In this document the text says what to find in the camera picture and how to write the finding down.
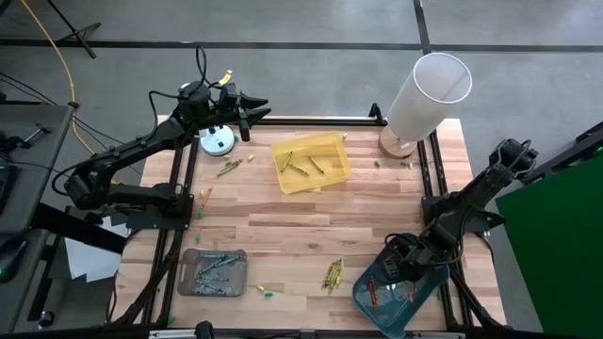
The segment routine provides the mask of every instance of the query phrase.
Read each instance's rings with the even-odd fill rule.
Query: black tripod stand
[[[92,49],[90,48],[90,46],[86,42],[86,34],[88,32],[90,32],[91,30],[94,30],[94,29],[98,28],[101,25],[101,23],[95,23],[95,24],[88,25],[88,26],[86,26],[84,28],[81,28],[81,29],[75,29],[75,27],[73,27],[73,25],[69,22],[69,20],[67,20],[67,18],[65,17],[65,15],[60,10],[58,10],[57,6],[53,3],[53,1],[52,0],[47,0],[47,1],[48,1],[48,4],[58,14],[58,16],[63,21],[63,23],[65,23],[69,27],[69,29],[72,30],[72,34],[70,34],[70,35],[68,35],[66,37],[63,37],[63,38],[59,39],[58,41],[65,41],[65,40],[76,39],[76,40],[78,40],[82,44],[82,47],[84,47],[84,49],[86,50],[86,52],[88,52],[88,55],[91,58],[96,58],[96,54],[94,54],[94,51],[92,51]]]

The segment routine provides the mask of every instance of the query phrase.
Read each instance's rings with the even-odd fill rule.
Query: small white round object
[[[235,147],[235,135],[228,126],[213,127],[216,132],[209,133],[209,130],[200,132],[199,144],[209,155],[222,156],[230,152]]]

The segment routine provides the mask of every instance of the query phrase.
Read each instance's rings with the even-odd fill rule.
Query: yellow cable
[[[65,69],[65,73],[67,74],[67,78],[69,78],[69,86],[70,86],[71,91],[72,91],[72,102],[75,103],[75,89],[74,89],[74,85],[73,85],[72,74],[71,74],[71,72],[69,72],[69,67],[67,67],[67,62],[65,62],[65,58],[63,58],[63,55],[58,50],[58,47],[55,45],[55,42],[50,37],[50,34],[48,34],[48,32],[44,28],[43,24],[41,24],[40,20],[38,20],[38,17],[36,16],[36,14],[34,14],[34,11],[31,10],[31,8],[27,5],[27,2],[25,0],[21,0],[21,3],[25,7],[25,9],[27,9],[27,11],[31,15],[31,17],[34,19],[34,21],[36,21],[36,24],[38,24],[38,27],[44,33],[44,35],[46,36],[46,39],[48,39],[48,41],[50,42],[50,44],[53,45],[53,48],[55,49],[55,52],[57,52],[58,58],[60,59],[60,62],[63,64],[63,68]],[[77,132],[77,129],[75,128],[75,114],[76,113],[77,113],[77,110],[75,110],[74,113],[73,113],[73,119],[72,119],[72,130],[73,130],[73,133],[75,134],[75,137],[77,137],[77,139],[79,140],[79,142],[81,142],[82,145],[84,145],[84,147],[86,147],[86,149],[88,150],[88,152],[90,152],[90,154],[94,154],[95,151],[79,135],[79,133]]]

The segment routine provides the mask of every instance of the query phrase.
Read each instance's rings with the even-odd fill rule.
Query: yellow tag
[[[226,74],[224,75],[224,77],[222,77],[222,79],[218,82],[220,84],[220,86],[224,86],[228,81],[230,81],[230,78],[232,77],[232,73],[233,73],[233,71],[231,71],[231,70],[226,71]]]

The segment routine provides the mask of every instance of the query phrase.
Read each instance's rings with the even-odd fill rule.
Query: round wooden disc
[[[404,159],[416,149],[416,141],[404,141],[397,137],[389,126],[385,126],[379,135],[379,149],[387,157]]]

